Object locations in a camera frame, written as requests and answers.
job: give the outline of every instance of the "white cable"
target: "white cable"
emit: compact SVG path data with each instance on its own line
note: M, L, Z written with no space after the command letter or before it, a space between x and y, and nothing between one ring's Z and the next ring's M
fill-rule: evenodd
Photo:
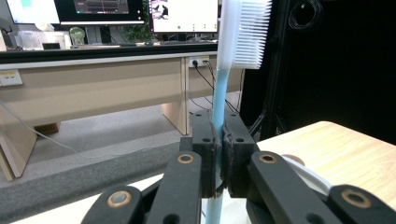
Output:
M80 152L77 152L74 148L69 147L69 146L66 146L66 145L64 145L64 144L62 144L62 143L60 143L60 142L58 142L58 141L56 141L56 140L54 140L54 139L52 139L52 138L50 138L50 137L44 135L44 134L42 134L42 133L37 132L36 130L32 129L31 127L29 127L29 125L27 125L26 122L23 121L23 120L19 117L19 115L18 115L14 110L12 110L11 108L9 108L9 107L8 107L6 104L4 104L1 100L0 100L0 105L1 105L6 111L8 111L14 118L16 118L16 119L23 125L23 127L25 127L26 129L30 130L30 131L33 132L33 133L36 133L36 134L42 136L43 138L46 138L46 139L50 140L51 142L55 143L56 145L58 145L58 146L60 146L60 147L65 147L65 148L68 148L68 149L72 150L74 153L76 153L78 156L80 156L80 157L82 157L82 158L85 158L85 159L100 159L100 158L103 158L103 157L109 157L109 156L118 157L118 156L124 156L124 155L128 154L128 153L124 153L124 154L106 154L106 155L96 156L96 157L84 156L84 155L82 155Z

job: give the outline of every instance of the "desk leg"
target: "desk leg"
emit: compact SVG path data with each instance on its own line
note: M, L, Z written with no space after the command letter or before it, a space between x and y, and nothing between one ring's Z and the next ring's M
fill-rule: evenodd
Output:
M36 139L35 133L22 127L0 131L0 147L4 153L0 165L8 181L22 176Z
M189 65L186 58L180 64L180 101L163 105L163 114L183 135L190 133Z

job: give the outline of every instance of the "light wood tabletop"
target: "light wood tabletop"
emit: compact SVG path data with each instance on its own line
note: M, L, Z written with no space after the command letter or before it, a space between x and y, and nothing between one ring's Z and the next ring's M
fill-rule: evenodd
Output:
M328 121L258 143L260 150L290 154L333 185L365 189L396 210L396 146Z

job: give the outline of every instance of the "green plant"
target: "green plant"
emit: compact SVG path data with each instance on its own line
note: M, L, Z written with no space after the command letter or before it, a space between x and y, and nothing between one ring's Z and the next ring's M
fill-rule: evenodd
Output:
M122 31L125 32L127 39L131 42L150 41L156 38L149 29L149 9L148 1L143 1L143 25L124 26Z

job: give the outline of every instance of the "wall socket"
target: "wall socket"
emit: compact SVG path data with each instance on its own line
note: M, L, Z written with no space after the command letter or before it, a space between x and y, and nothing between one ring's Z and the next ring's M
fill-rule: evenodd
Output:
M194 56L194 57L190 57L189 67L195 67L194 64L192 63L194 61L198 62L198 67L207 66L205 61L209 62L209 56Z
M0 70L0 86L15 86L23 84L18 70Z

